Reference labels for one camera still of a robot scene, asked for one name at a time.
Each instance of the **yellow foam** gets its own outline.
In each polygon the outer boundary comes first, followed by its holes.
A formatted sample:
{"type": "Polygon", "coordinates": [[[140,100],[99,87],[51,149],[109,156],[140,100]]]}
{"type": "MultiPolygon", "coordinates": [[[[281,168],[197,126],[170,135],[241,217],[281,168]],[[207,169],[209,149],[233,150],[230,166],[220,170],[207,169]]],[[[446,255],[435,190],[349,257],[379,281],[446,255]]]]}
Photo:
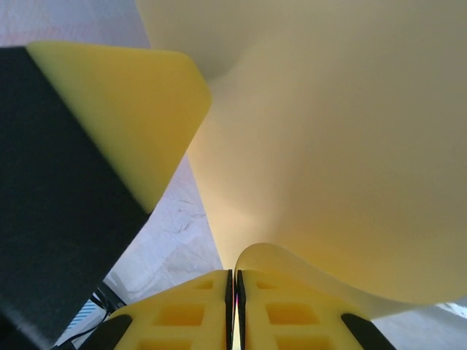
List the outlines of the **yellow foam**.
{"type": "Polygon", "coordinates": [[[243,270],[248,350],[361,350],[341,320],[359,314],[344,301],[259,271],[243,270]]]}
{"type": "Polygon", "coordinates": [[[152,211],[209,110],[209,89],[196,65],[178,52],[73,42],[33,42],[27,50],[152,211]]]}
{"type": "Polygon", "coordinates": [[[383,298],[467,293],[467,1],[137,4],[214,77],[188,155],[226,268],[269,242],[383,298]]]}
{"type": "Polygon", "coordinates": [[[371,318],[427,306],[400,303],[354,288],[332,275],[323,273],[306,260],[274,244],[260,243],[249,246],[240,254],[236,269],[255,270],[278,279],[293,279],[306,288],[333,295],[347,304],[355,306],[371,318]]]}
{"type": "Polygon", "coordinates": [[[114,312],[133,319],[115,350],[225,350],[229,273],[213,271],[114,312]]]}

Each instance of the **yellow plastic part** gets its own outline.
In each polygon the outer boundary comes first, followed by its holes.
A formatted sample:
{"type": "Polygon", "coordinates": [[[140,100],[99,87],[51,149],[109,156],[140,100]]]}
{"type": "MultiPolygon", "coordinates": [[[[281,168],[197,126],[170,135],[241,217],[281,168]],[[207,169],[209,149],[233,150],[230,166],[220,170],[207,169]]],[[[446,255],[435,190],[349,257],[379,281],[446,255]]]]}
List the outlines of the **yellow plastic part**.
{"type": "Polygon", "coordinates": [[[115,350],[225,350],[229,273],[213,271],[114,312],[133,319],[115,350]]]}
{"type": "Polygon", "coordinates": [[[341,320],[359,311],[293,279],[242,271],[247,350],[361,350],[341,320]]]}
{"type": "Polygon", "coordinates": [[[211,104],[194,62],[178,52],[74,42],[33,42],[27,50],[152,211],[211,104]]]}

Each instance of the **white floor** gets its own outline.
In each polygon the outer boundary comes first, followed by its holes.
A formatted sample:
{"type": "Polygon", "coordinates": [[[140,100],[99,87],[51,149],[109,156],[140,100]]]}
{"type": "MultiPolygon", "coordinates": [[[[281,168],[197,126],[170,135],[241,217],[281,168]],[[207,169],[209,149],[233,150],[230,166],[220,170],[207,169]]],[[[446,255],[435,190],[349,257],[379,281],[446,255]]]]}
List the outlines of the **white floor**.
{"type": "MultiPolygon", "coordinates": [[[[0,46],[37,39],[147,47],[134,0],[1,0],[0,46]]],[[[107,277],[126,302],[221,268],[187,159],[149,222],[107,277]]],[[[467,349],[467,319],[459,300],[377,320],[399,350],[467,349]]]]}

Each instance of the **curved foam sheet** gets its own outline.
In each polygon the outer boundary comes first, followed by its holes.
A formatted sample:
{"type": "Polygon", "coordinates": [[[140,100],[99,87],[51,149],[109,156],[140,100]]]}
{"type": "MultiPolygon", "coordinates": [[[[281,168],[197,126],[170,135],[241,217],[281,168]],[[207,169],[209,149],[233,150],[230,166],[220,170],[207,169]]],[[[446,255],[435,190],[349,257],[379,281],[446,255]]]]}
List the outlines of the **curved foam sheet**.
{"type": "Polygon", "coordinates": [[[320,271],[292,252],[274,244],[258,243],[246,248],[240,254],[236,270],[254,270],[277,276],[280,279],[294,280],[299,284],[342,299],[371,318],[424,306],[399,303],[351,287],[320,271]]]}
{"type": "Polygon", "coordinates": [[[189,149],[225,267],[289,249],[365,292],[467,292],[467,3],[138,0],[201,67],[189,149]]]}

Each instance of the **black rubber pad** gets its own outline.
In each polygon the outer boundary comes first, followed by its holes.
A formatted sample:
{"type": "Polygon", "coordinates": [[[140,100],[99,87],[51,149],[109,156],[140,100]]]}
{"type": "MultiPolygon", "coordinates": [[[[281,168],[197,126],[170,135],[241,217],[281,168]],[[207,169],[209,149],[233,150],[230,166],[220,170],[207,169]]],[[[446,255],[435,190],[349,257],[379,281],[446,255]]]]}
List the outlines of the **black rubber pad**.
{"type": "Polygon", "coordinates": [[[240,332],[240,347],[245,350],[246,331],[247,331],[247,319],[246,319],[246,306],[247,306],[247,293],[245,291],[245,285],[243,283],[242,270],[238,270],[236,273],[236,297],[239,308],[239,332],[240,332]]]}
{"type": "Polygon", "coordinates": [[[105,321],[86,339],[80,350],[114,350],[132,321],[129,315],[119,315],[105,321]]]}
{"type": "Polygon", "coordinates": [[[225,348],[231,350],[234,341],[235,294],[232,270],[227,271],[225,286],[225,348]]]}
{"type": "Polygon", "coordinates": [[[26,49],[0,49],[0,311],[46,349],[146,220],[26,49]]]}
{"type": "Polygon", "coordinates": [[[363,350],[396,350],[370,321],[354,314],[343,314],[341,318],[363,350]]]}

